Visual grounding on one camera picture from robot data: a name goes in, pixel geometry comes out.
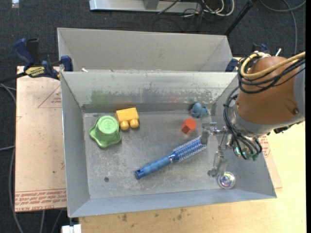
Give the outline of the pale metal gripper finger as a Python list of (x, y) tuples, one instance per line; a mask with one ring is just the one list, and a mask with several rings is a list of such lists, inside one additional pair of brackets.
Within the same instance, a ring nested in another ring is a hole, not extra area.
[(214, 155), (213, 168), (208, 171), (210, 177), (223, 176), (227, 166), (227, 158), (223, 151), (217, 151)]
[(227, 135), (226, 126), (217, 127), (217, 122), (203, 123), (202, 124), (202, 134), (201, 143), (207, 144), (210, 136), (215, 136), (217, 138), (218, 144), (222, 144)]

